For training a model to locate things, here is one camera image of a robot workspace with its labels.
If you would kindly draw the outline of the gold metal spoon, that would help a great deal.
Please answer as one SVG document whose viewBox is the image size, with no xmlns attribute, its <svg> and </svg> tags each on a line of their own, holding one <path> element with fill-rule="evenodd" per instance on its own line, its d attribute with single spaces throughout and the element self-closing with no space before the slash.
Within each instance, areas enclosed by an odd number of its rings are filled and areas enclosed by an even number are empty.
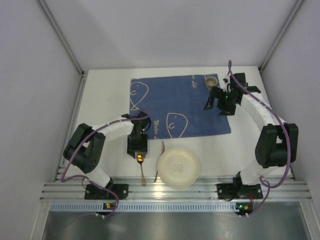
<svg viewBox="0 0 320 240">
<path fill-rule="evenodd" d="M 137 155 L 136 155 L 136 161 L 137 161 L 137 162 L 139 163 L 139 165 L 140 165 L 141 185 L 142 185 L 143 187 L 145 187 L 145 186 L 147 185 L 146 179 L 145 179 L 145 176 L 144 176 L 144 172 L 143 172 L 143 163 L 144 163 L 144 160 L 145 160 L 144 155 L 143 155 L 141 152 L 137 153 Z"/>
</svg>

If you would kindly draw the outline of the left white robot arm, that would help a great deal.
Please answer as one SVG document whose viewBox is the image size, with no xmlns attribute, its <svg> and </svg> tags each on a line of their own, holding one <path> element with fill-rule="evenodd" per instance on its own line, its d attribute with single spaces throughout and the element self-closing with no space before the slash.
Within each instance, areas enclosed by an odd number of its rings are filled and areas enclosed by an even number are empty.
<svg viewBox="0 0 320 240">
<path fill-rule="evenodd" d="M 105 143 L 126 137 L 126 153 L 142 164 L 148 153 L 150 126 L 151 118 L 144 111 L 136 115 L 126 113 L 100 125 L 78 125 L 63 151 L 68 163 L 61 182 L 82 177 L 100 189 L 110 190 L 113 180 L 99 166 Z"/>
</svg>

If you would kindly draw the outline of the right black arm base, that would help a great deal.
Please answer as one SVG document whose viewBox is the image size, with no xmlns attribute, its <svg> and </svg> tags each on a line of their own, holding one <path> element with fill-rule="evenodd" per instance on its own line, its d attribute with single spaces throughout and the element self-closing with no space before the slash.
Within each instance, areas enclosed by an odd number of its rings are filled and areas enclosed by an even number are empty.
<svg viewBox="0 0 320 240">
<path fill-rule="evenodd" d="M 263 193 L 260 184 L 245 185 L 238 172 L 232 178 L 232 183 L 219 183 L 216 185 L 219 200 L 232 201 L 238 199 L 260 200 L 263 199 Z"/>
</svg>

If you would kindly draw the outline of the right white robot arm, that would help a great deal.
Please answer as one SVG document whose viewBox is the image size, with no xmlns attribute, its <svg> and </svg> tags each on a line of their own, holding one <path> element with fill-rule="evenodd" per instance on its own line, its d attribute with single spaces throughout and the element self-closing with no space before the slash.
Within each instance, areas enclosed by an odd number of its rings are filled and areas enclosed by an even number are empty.
<svg viewBox="0 0 320 240">
<path fill-rule="evenodd" d="M 233 116 L 239 106 L 249 114 L 260 131 L 254 160 L 237 174 L 236 179 L 245 186 L 258 183 L 266 186 L 264 177 L 281 167 L 285 168 L 285 178 L 297 158 L 298 126 L 280 118 L 264 100 L 261 90 L 247 83 L 244 73 L 229 73 L 223 81 L 223 88 L 215 85 L 210 89 L 204 109 L 217 106 L 222 116 Z"/>
</svg>

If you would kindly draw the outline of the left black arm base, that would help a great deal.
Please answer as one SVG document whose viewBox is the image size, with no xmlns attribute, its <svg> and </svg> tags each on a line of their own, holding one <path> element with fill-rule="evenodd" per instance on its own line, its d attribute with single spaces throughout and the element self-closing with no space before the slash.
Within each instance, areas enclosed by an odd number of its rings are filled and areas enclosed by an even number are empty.
<svg viewBox="0 0 320 240">
<path fill-rule="evenodd" d="M 129 194 L 129 185 L 124 183 L 109 183 L 106 186 L 111 192 L 97 187 L 96 185 L 89 183 L 85 187 L 84 199 L 85 200 L 124 200 Z"/>
</svg>

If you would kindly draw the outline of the blue fish placemat cloth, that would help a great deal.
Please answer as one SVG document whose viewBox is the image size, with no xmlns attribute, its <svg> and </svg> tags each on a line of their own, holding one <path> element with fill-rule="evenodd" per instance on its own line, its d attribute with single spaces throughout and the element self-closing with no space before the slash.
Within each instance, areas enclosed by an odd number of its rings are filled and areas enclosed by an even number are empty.
<svg viewBox="0 0 320 240">
<path fill-rule="evenodd" d="M 151 124 L 148 139 L 178 139 L 226 135 L 231 127 L 226 116 L 214 106 L 204 110 L 210 90 L 207 75 L 181 75 L 133 78 L 130 81 L 129 113 L 141 110 L 149 113 Z"/>
</svg>

